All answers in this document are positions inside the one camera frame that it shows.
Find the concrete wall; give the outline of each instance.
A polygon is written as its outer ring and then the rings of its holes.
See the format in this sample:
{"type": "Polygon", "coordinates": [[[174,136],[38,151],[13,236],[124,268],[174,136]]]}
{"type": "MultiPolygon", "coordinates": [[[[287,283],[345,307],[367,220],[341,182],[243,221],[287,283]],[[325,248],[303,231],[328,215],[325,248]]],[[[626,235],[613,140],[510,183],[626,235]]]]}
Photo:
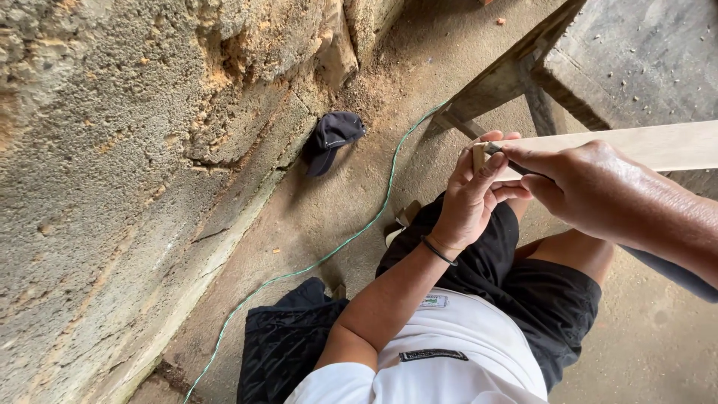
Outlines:
{"type": "Polygon", "coordinates": [[[0,401],[125,401],[401,4],[0,0],[0,401]]]}

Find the black shorts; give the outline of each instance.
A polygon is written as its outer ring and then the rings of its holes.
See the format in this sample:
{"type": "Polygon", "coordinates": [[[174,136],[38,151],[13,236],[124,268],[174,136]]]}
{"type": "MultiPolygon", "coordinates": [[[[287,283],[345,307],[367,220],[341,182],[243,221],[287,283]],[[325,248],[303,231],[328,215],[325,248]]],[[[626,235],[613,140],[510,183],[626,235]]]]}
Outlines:
{"type": "MultiPolygon", "coordinates": [[[[377,277],[414,250],[421,235],[431,232],[443,203],[442,194],[396,236],[379,262],[377,277]]],[[[550,392],[561,381],[563,369],[579,359],[581,340],[598,314],[601,288],[565,265],[533,259],[514,264],[517,243],[516,215],[508,204],[499,203],[481,237],[436,286],[478,295],[509,315],[526,336],[550,392]]]]}

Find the baseball cap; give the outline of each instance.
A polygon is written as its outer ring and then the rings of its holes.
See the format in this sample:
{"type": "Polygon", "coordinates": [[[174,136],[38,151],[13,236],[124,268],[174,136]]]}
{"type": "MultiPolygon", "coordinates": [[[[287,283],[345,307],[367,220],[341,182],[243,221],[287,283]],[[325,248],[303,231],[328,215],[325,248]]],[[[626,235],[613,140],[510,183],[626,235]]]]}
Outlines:
{"type": "Polygon", "coordinates": [[[334,111],[325,114],[314,127],[302,149],[302,158],[309,165],[307,176],[318,177],[329,170],[337,150],[353,143],[366,133],[361,118],[353,112],[334,111]]]}

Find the dirt floor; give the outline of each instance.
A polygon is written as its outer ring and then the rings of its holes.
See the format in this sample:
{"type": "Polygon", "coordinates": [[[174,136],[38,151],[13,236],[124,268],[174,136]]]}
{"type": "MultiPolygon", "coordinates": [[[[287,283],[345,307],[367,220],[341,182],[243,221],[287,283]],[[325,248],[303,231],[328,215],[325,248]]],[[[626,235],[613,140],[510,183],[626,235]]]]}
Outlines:
{"type": "MultiPolygon", "coordinates": [[[[355,111],[369,132],[343,147],[321,178],[295,165],[230,264],[168,346],[163,373],[150,377],[132,403],[181,403],[182,390],[202,372],[235,305],[265,280],[300,270],[336,248],[371,220],[386,194],[398,140],[426,111],[449,98],[552,12],[561,0],[412,2],[395,24],[377,63],[346,88],[336,109],[355,111]],[[495,24],[498,17],[504,26],[495,24]]],[[[477,119],[486,129],[534,136],[523,98],[477,119]]],[[[422,125],[404,144],[389,205],[377,223],[319,268],[278,281],[237,312],[217,358],[197,388],[204,403],[234,403],[246,309],[273,304],[310,276],[348,297],[373,279],[383,254],[383,228],[413,199],[428,203],[445,186],[466,137],[432,138],[422,125]]],[[[569,131],[583,132],[575,120],[569,131]]],[[[521,244],[565,229],[537,202],[521,224],[521,244]]],[[[553,403],[718,403],[718,307],[689,295],[617,251],[600,313],[579,362],[550,395],[553,403]]]]}

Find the black wristband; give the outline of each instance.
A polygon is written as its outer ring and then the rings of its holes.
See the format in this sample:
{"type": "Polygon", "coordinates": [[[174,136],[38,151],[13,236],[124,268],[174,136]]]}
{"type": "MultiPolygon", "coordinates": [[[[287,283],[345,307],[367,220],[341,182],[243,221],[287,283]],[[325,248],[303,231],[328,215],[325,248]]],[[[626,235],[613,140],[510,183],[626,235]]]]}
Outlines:
{"type": "Polygon", "coordinates": [[[426,240],[426,236],[421,235],[420,239],[421,239],[421,242],[424,243],[424,245],[427,246],[434,254],[438,255],[439,258],[441,258],[442,260],[448,262],[449,265],[451,265],[452,267],[455,267],[459,264],[459,262],[457,260],[451,261],[448,258],[444,257],[442,255],[442,253],[438,252],[437,249],[435,249],[434,246],[432,246],[432,243],[430,243],[426,240]]]}

